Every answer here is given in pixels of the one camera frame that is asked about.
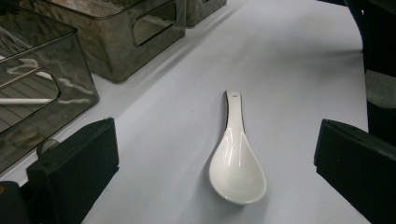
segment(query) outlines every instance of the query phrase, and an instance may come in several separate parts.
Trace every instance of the spoon bowl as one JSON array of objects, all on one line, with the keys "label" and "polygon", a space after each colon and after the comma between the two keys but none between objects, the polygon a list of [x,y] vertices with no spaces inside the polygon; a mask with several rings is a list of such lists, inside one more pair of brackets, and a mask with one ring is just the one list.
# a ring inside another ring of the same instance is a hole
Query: spoon bowl
[{"label": "spoon bowl", "polygon": [[226,96],[227,127],[210,162],[210,183],[229,202],[255,203],[266,191],[265,174],[245,134],[241,93],[226,91]]}]

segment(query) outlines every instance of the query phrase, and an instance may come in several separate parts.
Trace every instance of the white spoon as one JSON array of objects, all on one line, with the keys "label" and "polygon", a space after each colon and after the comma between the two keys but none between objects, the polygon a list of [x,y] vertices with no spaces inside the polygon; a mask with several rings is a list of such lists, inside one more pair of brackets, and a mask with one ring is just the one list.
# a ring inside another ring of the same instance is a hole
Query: white spoon
[{"label": "white spoon", "polygon": [[226,91],[226,96],[227,128],[210,162],[210,183],[221,197],[232,203],[255,203],[267,189],[265,174],[245,134],[241,93]]}]

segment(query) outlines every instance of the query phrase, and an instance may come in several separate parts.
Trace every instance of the spoon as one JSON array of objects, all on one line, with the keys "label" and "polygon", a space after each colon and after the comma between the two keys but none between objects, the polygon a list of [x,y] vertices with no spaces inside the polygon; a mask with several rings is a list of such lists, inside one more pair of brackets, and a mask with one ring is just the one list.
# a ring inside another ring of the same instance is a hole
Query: spoon
[{"label": "spoon", "polygon": [[255,203],[267,189],[264,171],[245,134],[239,91],[226,91],[227,127],[209,167],[215,191],[231,203]]}]

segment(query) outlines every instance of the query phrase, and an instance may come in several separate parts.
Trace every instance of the hole in spoon handle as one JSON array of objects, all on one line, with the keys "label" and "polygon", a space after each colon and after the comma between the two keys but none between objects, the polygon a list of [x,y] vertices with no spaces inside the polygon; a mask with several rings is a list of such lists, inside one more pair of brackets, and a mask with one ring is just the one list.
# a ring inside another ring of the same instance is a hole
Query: hole in spoon handle
[{"label": "hole in spoon handle", "polygon": [[242,118],[242,97],[239,91],[226,91],[228,105],[227,130],[244,133]]}]

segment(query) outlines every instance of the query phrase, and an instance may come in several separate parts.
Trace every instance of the table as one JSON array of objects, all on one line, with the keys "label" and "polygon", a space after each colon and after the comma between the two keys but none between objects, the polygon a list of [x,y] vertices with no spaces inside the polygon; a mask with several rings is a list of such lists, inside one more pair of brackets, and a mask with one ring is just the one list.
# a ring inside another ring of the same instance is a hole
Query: table
[{"label": "table", "polygon": [[[229,0],[57,133],[113,117],[120,170],[84,224],[368,223],[313,164],[322,119],[367,130],[361,38],[348,9],[312,0]],[[208,165],[241,91],[247,139],[266,173],[257,203],[226,202]],[[23,184],[29,155],[1,177]]]}]

